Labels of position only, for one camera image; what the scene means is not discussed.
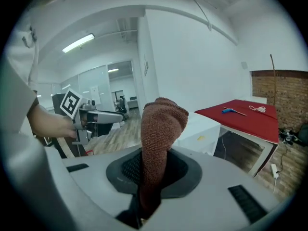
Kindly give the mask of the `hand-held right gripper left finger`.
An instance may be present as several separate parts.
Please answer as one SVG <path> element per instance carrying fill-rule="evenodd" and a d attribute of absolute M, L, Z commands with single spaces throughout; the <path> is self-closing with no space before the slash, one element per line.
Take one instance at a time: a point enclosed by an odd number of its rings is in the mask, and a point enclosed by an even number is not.
<path fill-rule="evenodd" d="M 111 162 L 106 176 L 118 192 L 136 194 L 142 179 L 141 148 Z"/>

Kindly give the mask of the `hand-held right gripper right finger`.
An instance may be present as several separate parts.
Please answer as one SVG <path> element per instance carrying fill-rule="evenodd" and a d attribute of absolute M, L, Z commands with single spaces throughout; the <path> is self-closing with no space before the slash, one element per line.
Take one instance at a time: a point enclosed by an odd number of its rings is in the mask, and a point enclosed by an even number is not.
<path fill-rule="evenodd" d="M 192 158 L 171 149 L 161 183 L 161 198 L 183 198 L 191 193 L 202 179 L 202 168 Z"/>

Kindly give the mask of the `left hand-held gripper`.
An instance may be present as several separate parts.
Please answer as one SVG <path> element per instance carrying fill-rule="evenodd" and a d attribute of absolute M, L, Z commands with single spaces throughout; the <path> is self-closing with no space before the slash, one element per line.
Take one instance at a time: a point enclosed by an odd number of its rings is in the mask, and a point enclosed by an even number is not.
<path fill-rule="evenodd" d="M 91 138 L 109 134 L 114 123 L 124 121 L 124 115 L 119 112 L 99 111 L 94 100 L 82 97 L 72 89 L 68 89 L 60 104 L 60 109 L 72 119 L 76 129 L 76 140 L 73 144 L 86 145 Z M 81 111 L 97 112 L 98 121 L 95 130 L 83 129 L 80 120 Z"/>

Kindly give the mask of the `brown cleaning cloth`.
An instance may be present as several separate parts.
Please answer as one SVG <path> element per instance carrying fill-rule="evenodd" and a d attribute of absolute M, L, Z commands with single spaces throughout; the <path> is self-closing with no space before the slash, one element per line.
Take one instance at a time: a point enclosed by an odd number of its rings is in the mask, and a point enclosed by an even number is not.
<path fill-rule="evenodd" d="M 161 203 L 167 152 L 186 128 L 188 116 L 187 110 L 163 97 L 144 107 L 141 118 L 143 176 L 138 190 L 142 219 L 149 219 Z"/>

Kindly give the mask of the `person's left forearm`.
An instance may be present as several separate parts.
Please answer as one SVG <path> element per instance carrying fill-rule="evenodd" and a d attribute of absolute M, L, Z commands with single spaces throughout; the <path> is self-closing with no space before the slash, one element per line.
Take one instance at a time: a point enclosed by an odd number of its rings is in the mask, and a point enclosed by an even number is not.
<path fill-rule="evenodd" d="M 76 137 L 76 129 L 70 117 L 49 113 L 38 103 L 31 106 L 27 118 L 32 131 L 41 137 Z"/>

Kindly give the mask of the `person's left hand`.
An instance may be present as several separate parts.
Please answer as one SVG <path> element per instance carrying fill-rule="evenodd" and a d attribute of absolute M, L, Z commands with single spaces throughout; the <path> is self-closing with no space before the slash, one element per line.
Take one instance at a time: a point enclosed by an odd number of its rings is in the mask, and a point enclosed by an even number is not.
<path fill-rule="evenodd" d="M 98 113 L 81 111 L 80 120 L 83 129 L 95 130 L 97 128 Z"/>

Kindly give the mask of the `white paper notice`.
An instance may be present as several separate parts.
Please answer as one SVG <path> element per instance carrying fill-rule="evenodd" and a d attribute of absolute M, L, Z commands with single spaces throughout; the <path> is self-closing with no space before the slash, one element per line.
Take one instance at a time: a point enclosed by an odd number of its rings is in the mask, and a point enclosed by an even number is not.
<path fill-rule="evenodd" d="M 93 86 L 90 88 L 91 99 L 95 101 L 95 104 L 101 104 L 100 94 L 98 86 Z"/>

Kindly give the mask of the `frosted glass partition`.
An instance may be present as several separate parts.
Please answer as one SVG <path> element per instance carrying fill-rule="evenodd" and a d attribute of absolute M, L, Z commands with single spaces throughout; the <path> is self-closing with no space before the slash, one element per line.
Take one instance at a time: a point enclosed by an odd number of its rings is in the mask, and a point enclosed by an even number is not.
<path fill-rule="evenodd" d="M 94 69 L 75 75 L 59 84 L 39 83 L 38 101 L 49 111 L 54 111 L 52 96 L 55 94 L 66 93 L 72 89 L 87 99 L 91 99 L 90 88 L 98 86 L 101 104 L 97 104 L 98 110 L 113 111 L 110 83 L 107 66 L 99 66 Z"/>

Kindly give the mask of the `black office chair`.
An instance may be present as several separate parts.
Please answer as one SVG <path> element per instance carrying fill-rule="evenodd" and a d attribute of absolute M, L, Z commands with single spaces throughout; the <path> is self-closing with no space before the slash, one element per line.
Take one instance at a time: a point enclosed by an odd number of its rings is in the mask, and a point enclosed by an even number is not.
<path fill-rule="evenodd" d="M 125 96 L 121 95 L 119 97 L 117 106 L 116 106 L 116 111 L 119 113 L 123 113 L 123 114 L 128 114 L 127 108 L 126 108 L 126 104 L 125 104 Z"/>

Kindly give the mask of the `white office desk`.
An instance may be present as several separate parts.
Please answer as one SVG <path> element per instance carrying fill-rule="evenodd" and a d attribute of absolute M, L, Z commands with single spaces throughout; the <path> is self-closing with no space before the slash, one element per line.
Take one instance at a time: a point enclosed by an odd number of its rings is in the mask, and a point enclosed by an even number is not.
<path fill-rule="evenodd" d="M 128 103 L 128 108 L 129 109 L 133 109 L 133 108 L 138 108 L 138 100 L 137 100 L 137 97 L 134 96 L 134 97 L 130 97 L 129 100 L 127 101 Z"/>

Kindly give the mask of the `white table with red cover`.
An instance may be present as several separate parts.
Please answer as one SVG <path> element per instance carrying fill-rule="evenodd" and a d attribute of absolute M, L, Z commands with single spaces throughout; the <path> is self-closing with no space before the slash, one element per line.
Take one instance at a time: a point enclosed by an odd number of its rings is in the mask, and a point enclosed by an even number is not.
<path fill-rule="evenodd" d="M 222 113 L 223 107 L 232 108 L 237 113 Z M 227 131 L 235 133 L 263 147 L 261 155 L 252 166 L 249 175 L 255 177 L 271 159 L 279 145 L 279 122 L 276 108 L 262 103 L 232 100 L 195 113 L 206 116 L 221 124 Z"/>

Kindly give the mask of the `dark backpack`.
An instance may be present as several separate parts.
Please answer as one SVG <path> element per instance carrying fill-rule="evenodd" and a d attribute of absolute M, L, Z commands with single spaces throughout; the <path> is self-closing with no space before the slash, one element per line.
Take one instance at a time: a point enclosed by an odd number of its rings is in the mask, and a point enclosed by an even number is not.
<path fill-rule="evenodd" d="M 297 137 L 303 144 L 308 146 L 308 123 L 302 125 Z"/>

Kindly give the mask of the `thin wooden stick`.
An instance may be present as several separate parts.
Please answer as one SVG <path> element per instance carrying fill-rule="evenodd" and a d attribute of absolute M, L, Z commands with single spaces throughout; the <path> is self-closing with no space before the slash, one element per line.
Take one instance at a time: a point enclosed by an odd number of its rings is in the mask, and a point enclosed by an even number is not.
<path fill-rule="evenodd" d="M 272 54 L 270 54 L 270 59 L 271 59 L 272 70 L 273 70 L 273 105 L 276 106 L 277 80 L 276 80 L 276 71 L 275 71 L 275 65 L 274 65 Z"/>

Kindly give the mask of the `blue handled squeegee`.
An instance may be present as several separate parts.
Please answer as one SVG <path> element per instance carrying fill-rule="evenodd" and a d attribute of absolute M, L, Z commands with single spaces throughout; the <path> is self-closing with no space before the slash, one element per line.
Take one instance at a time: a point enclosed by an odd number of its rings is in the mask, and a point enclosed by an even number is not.
<path fill-rule="evenodd" d="M 227 107 L 223 107 L 223 110 L 222 110 L 222 113 L 225 114 L 225 113 L 237 113 L 237 114 L 240 114 L 242 116 L 246 116 L 246 114 L 243 114 L 241 112 L 238 112 L 232 108 L 227 108 Z"/>

